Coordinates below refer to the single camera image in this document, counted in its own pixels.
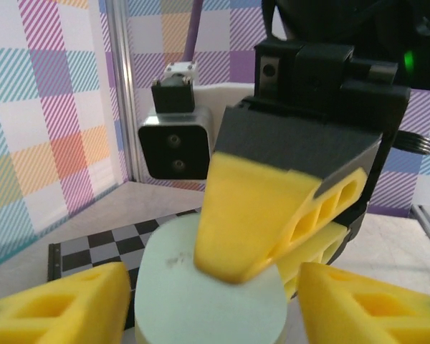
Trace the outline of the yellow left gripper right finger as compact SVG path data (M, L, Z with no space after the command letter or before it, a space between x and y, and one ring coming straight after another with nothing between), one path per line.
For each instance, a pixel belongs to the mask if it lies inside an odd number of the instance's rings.
M298 299L309 343L430 343L430 295L308 262Z

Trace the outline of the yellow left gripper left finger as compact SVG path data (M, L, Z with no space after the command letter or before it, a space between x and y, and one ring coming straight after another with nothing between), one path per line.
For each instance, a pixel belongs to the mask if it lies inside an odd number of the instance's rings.
M111 262L0 299L0 343L120 343L130 278Z

